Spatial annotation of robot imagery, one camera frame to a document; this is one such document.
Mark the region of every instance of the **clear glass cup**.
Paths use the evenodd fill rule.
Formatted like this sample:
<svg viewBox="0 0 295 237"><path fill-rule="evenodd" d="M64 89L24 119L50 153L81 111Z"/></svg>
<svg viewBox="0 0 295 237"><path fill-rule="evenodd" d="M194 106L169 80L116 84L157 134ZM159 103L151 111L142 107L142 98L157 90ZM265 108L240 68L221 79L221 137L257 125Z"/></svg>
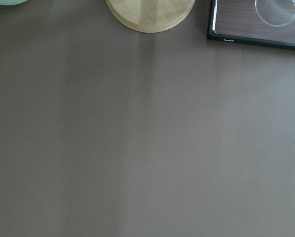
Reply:
<svg viewBox="0 0 295 237"><path fill-rule="evenodd" d="M255 0L255 9L269 26L281 27L295 22L295 0Z"/></svg>

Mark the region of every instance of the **dark wood tray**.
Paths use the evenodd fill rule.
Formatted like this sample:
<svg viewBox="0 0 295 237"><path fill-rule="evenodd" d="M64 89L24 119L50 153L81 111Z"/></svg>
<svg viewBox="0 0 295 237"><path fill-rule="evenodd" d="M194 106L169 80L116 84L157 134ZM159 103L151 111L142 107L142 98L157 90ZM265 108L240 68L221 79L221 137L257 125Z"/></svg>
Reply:
<svg viewBox="0 0 295 237"><path fill-rule="evenodd" d="M295 49L295 22L267 25L254 0L212 0L210 11L208 39Z"/></svg>

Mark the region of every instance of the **black-framed tray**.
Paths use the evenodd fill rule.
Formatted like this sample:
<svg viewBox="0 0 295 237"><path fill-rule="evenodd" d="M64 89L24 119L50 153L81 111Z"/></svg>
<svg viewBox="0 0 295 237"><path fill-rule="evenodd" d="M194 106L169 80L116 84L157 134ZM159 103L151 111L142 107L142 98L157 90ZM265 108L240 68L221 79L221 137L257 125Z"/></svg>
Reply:
<svg viewBox="0 0 295 237"><path fill-rule="evenodd" d="M295 0L212 0L207 38L295 49Z"/></svg>

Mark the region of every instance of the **light green object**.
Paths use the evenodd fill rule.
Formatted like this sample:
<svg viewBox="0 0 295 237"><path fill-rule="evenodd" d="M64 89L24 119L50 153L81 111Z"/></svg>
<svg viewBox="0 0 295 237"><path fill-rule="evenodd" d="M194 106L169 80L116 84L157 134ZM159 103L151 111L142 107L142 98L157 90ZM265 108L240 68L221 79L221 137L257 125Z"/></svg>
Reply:
<svg viewBox="0 0 295 237"><path fill-rule="evenodd" d="M26 1L27 0L0 0L0 5L16 5Z"/></svg>

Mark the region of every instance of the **round wooden base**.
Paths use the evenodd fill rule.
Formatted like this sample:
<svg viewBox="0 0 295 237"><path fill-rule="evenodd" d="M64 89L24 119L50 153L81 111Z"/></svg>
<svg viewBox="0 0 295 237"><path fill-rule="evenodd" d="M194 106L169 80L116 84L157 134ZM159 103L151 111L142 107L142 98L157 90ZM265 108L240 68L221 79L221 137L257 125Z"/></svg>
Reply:
<svg viewBox="0 0 295 237"><path fill-rule="evenodd" d="M182 22L195 0L106 0L113 15L125 26L141 32L168 30Z"/></svg>

